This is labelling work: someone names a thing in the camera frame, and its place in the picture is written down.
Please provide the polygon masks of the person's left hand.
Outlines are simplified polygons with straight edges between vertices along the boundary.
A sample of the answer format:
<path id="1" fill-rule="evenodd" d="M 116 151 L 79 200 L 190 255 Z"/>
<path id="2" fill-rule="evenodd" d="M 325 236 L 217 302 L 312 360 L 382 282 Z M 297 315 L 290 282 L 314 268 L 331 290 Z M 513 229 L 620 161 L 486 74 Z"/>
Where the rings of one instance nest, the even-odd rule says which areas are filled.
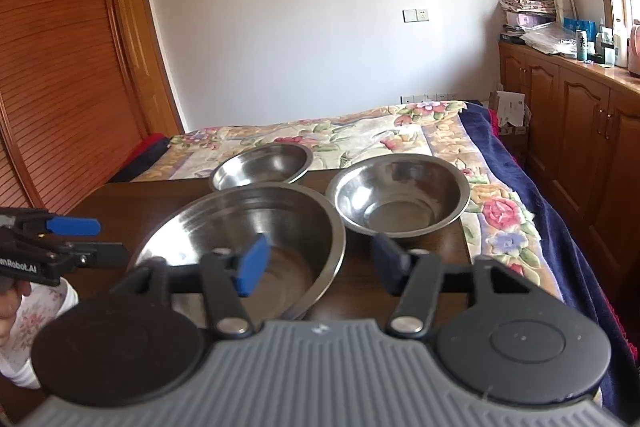
<path id="1" fill-rule="evenodd" d="M 0 345 L 3 346 L 10 338 L 11 329 L 16 321 L 17 311 L 20 309 L 24 297 L 32 293 L 32 283 L 15 281 L 12 286 L 3 291 L 0 296 Z"/>

